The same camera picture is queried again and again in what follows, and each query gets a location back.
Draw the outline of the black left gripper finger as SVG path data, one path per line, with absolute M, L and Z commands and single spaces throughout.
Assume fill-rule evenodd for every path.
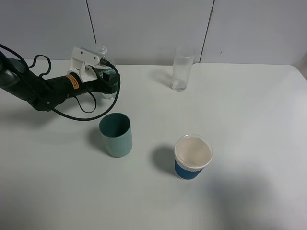
M 114 73 L 103 73 L 103 80 L 108 86 L 113 86 L 116 84 L 116 75 Z

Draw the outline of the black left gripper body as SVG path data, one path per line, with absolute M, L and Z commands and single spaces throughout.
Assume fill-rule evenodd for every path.
M 70 73 L 64 76 L 51 78 L 47 83 L 56 95 L 64 100 L 74 96 L 79 96 L 87 92 L 96 92 L 112 94 L 113 86 L 108 85 L 107 81 L 102 78 L 82 83 L 76 73 Z

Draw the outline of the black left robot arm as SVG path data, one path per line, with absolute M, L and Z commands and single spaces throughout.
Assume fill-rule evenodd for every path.
M 116 67 L 102 55 L 83 48 L 75 48 L 66 75 L 44 79 L 51 71 L 35 75 L 30 69 L 36 65 L 39 55 L 32 65 L 15 51 L 1 45 L 2 49 L 15 55 L 8 58 L 0 55 L 0 87 L 15 97 L 28 102 L 38 111 L 49 112 L 70 98 L 94 93 L 115 94 L 120 85 L 120 74 Z

